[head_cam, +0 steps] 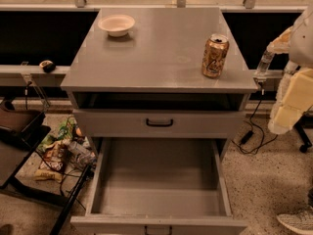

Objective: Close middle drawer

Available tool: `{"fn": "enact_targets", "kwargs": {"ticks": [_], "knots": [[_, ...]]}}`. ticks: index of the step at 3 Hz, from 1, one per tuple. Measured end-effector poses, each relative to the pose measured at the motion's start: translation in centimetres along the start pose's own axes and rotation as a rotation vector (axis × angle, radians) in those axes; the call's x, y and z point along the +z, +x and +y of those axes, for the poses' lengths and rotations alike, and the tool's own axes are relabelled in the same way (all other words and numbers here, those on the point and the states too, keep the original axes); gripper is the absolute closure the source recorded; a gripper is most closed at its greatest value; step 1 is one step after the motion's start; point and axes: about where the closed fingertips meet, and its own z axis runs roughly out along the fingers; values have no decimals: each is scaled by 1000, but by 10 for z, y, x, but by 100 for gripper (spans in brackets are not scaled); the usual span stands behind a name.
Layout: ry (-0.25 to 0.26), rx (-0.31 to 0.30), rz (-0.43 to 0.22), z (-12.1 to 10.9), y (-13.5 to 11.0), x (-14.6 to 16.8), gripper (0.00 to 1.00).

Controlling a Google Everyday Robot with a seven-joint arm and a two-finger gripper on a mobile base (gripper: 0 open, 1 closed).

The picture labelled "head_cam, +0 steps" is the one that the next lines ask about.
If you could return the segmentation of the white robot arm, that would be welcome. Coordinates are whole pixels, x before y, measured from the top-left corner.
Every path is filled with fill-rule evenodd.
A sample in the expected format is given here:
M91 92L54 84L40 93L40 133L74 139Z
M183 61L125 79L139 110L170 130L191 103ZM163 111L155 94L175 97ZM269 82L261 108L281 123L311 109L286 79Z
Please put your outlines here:
M267 46L267 51L289 55L268 123L272 133L285 134L313 106L312 4Z

